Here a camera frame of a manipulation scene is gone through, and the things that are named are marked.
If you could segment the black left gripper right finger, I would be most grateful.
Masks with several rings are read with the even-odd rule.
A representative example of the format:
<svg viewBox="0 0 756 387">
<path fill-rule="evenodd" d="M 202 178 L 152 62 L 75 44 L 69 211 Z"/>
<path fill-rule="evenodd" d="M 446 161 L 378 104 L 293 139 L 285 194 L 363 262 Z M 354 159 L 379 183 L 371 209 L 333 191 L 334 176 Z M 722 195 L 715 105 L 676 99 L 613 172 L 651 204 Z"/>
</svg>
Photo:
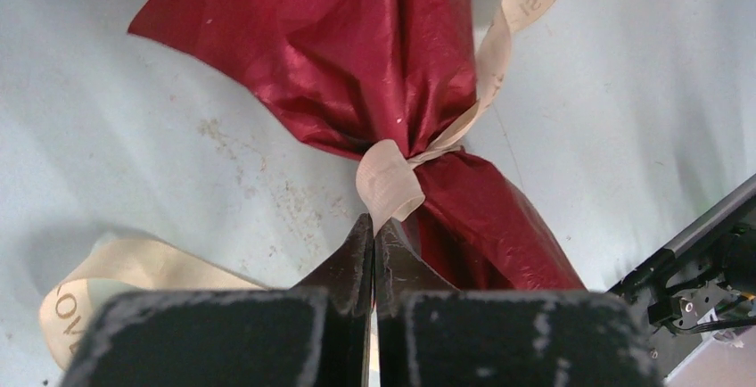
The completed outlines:
<svg viewBox="0 0 756 387">
<path fill-rule="evenodd" d="M 411 248 L 399 222 L 391 220 L 374 238 L 374 303 L 382 386 L 417 386 L 411 298 L 421 292 L 454 291 Z"/>
</svg>

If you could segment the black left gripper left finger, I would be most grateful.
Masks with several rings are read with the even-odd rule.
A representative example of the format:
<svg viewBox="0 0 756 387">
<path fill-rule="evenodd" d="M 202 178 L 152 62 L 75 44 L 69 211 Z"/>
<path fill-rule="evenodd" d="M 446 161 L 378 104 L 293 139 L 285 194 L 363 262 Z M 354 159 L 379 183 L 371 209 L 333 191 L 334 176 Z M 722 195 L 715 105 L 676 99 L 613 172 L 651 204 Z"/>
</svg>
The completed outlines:
<svg viewBox="0 0 756 387">
<path fill-rule="evenodd" d="M 327 296 L 325 319 L 315 340 L 315 386 L 367 386 L 373 308 L 374 231 L 361 214 L 343 244 L 293 286 Z"/>
</svg>

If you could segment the red wrapping paper sheet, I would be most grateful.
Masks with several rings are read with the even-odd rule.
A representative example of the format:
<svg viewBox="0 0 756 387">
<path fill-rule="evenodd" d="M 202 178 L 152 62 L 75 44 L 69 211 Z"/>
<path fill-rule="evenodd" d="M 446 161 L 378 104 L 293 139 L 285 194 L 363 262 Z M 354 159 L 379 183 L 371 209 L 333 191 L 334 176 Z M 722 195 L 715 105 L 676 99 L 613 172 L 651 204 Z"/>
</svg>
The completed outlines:
<svg viewBox="0 0 756 387">
<path fill-rule="evenodd" d="M 239 82 L 302 143 L 357 160 L 374 226 L 413 218 L 451 284 L 578 290 L 529 200 L 460 146 L 513 34 L 554 2 L 502 0 L 480 45 L 472 0 L 148 0 L 129 30 Z"/>
</svg>

